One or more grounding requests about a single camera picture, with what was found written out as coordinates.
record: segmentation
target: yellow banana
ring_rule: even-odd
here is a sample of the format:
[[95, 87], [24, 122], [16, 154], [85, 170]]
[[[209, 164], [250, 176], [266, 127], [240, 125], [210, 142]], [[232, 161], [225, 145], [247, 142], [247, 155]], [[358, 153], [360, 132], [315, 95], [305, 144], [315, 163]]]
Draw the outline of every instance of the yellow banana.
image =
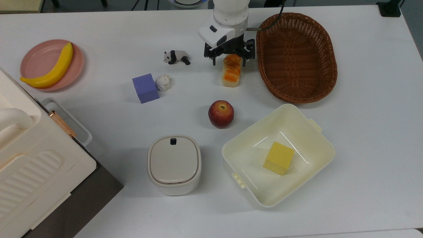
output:
[[21, 81], [38, 89], [43, 89], [52, 86], [53, 84], [57, 83], [63, 77], [63, 75], [65, 75], [66, 70], [68, 70], [68, 67], [71, 64], [73, 54], [74, 49], [72, 47], [72, 44], [67, 43], [62, 49], [62, 52], [60, 53], [56, 65], [50, 72], [41, 77], [21, 77]]

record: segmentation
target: yellow sponge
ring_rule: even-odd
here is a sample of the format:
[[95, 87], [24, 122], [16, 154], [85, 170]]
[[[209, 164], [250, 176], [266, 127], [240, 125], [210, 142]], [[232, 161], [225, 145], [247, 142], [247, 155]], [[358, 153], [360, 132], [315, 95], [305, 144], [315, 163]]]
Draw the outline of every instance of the yellow sponge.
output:
[[263, 167], [277, 174], [284, 175], [291, 164], [294, 150], [280, 143], [273, 142]]

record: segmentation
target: apple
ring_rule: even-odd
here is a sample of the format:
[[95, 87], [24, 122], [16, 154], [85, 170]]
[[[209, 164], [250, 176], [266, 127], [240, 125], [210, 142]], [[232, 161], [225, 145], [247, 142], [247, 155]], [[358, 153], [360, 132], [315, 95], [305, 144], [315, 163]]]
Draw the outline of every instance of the apple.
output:
[[232, 105], [224, 100], [214, 102], [209, 108], [210, 122], [219, 129], [229, 126], [233, 120], [233, 114]]

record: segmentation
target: bread roll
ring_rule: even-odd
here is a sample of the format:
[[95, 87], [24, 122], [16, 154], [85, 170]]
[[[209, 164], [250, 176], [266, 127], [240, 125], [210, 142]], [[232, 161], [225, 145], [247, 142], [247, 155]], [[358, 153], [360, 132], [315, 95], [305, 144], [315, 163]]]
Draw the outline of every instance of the bread roll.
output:
[[222, 84], [226, 87], [236, 87], [241, 75], [242, 58], [238, 55], [227, 55], [223, 60]]

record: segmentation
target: toy panda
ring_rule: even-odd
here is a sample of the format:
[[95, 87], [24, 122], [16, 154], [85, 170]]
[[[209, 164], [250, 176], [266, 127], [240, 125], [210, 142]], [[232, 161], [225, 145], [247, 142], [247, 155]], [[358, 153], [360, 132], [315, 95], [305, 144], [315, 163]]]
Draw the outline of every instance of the toy panda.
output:
[[191, 64], [188, 60], [188, 54], [183, 50], [171, 50], [169, 53], [165, 51], [165, 63], [174, 64], [177, 60], [184, 62], [186, 65]]

